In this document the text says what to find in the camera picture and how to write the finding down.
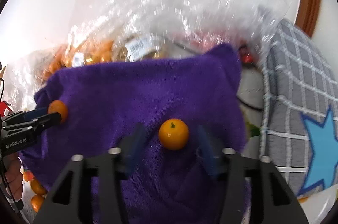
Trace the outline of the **left hand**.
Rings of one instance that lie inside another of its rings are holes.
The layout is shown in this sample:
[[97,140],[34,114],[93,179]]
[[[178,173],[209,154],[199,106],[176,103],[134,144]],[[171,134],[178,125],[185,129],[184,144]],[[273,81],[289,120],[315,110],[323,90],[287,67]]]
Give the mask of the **left hand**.
[[19,201],[23,193],[23,174],[20,171],[22,163],[17,152],[5,158],[8,163],[7,172],[5,173],[7,179],[6,190],[9,194],[13,194],[15,201]]

